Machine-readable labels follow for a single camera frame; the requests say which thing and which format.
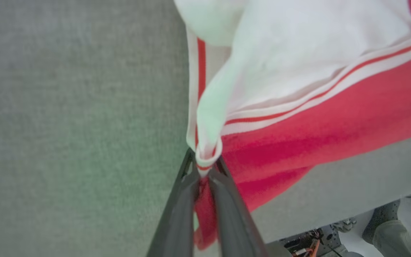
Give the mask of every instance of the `red and white clothing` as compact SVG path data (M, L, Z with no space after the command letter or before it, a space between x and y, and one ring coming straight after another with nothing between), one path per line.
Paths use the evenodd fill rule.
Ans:
M316 164L411 137L411 1L176 5L188 27L187 142L202 175L223 155L250 210ZM216 230L206 179L196 212L205 248Z

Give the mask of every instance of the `person's leg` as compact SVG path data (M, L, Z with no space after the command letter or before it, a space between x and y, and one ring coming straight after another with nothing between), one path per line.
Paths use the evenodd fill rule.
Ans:
M411 236L399 220L378 226L372 242L384 257L411 257Z
M411 257L411 235L397 218L399 202L376 208L362 234L384 257Z

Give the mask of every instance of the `shoe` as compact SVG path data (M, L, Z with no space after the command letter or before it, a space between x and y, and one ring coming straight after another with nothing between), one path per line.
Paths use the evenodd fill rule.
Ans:
M374 210L372 219L366 226L366 229L362 233L362 239L367 243L373 245L375 230L381 224L387 221L397 220L397 210L399 208L400 200L388 203L387 205L380 206Z

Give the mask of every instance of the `orange wire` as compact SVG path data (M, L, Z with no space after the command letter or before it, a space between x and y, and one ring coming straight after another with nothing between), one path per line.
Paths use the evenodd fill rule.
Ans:
M318 252L318 248L320 247L320 240L316 241L316 246L315 246L315 250L313 250L313 253L310 257L316 257L316 253Z

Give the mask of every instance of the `gray pants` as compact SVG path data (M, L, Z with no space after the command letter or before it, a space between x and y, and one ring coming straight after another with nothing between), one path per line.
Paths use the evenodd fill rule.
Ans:
M372 243L384 257L411 257L411 235L399 220L378 226Z

